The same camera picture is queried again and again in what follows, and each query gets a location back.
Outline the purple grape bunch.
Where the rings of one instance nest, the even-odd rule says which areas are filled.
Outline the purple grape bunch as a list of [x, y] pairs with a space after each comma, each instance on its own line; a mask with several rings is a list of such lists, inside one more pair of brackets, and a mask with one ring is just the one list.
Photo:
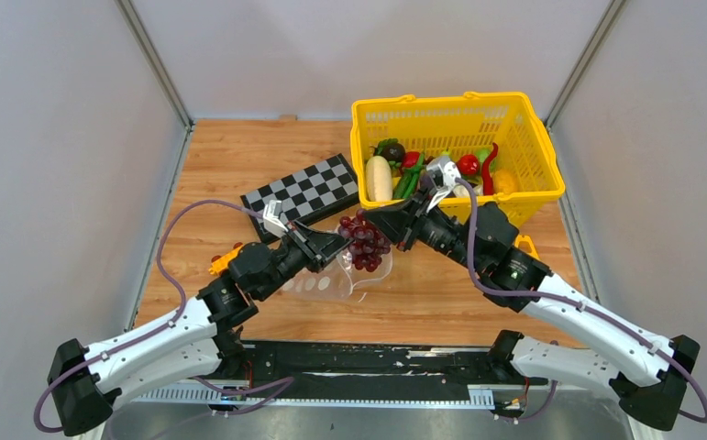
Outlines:
[[364, 217], [363, 210], [358, 210], [353, 216], [342, 216], [337, 232], [351, 240], [348, 254], [355, 270], [374, 272], [391, 251], [391, 241]]

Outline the dark avocado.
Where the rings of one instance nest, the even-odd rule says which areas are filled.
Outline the dark avocado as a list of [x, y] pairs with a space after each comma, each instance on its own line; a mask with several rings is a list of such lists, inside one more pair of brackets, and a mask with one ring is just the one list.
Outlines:
[[406, 150], [399, 142], [393, 142], [385, 145], [380, 155], [389, 162], [402, 163], [405, 157]]

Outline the clear polka dot zip bag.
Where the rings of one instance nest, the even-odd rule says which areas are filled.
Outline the clear polka dot zip bag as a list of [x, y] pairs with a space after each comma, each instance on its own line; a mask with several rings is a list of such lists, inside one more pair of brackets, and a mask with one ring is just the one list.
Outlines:
[[391, 270], [391, 251], [384, 256], [382, 264], [374, 272], [367, 272], [353, 268], [346, 248], [323, 270], [300, 271], [292, 280], [283, 284], [281, 292], [313, 301], [345, 301], [355, 290], [359, 290], [360, 299], [364, 299], [367, 293], [363, 289], [383, 281]]

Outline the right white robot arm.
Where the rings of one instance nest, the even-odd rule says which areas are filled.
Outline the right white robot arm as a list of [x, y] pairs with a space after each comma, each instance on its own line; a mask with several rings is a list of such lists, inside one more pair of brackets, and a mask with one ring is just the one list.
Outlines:
[[421, 242], [465, 266], [492, 303], [554, 325], [580, 342], [552, 346], [503, 330], [489, 351], [488, 370], [500, 382], [545, 378], [614, 399], [638, 422], [671, 430], [695, 391], [707, 424], [707, 396], [692, 376], [699, 344], [686, 335], [647, 331], [602, 307], [515, 244], [517, 228], [496, 203], [476, 206], [460, 223], [430, 205], [428, 192], [366, 211], [364, 218], [401, 251]]

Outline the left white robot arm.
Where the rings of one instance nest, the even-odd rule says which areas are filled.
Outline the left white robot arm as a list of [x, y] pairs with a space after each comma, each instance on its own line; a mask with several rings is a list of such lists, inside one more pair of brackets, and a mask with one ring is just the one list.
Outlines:
[[215, 279], [174, 311], [108, 340], [57, 348], [50, 395], [67, 436], [86, 433], [139, 395], [195, 376], [237, 377], [245, 367], [239, 328], [303, 270], [319, 273], [352, 240], [291, 223], [277, 248], [248, 243], [216, 259]]

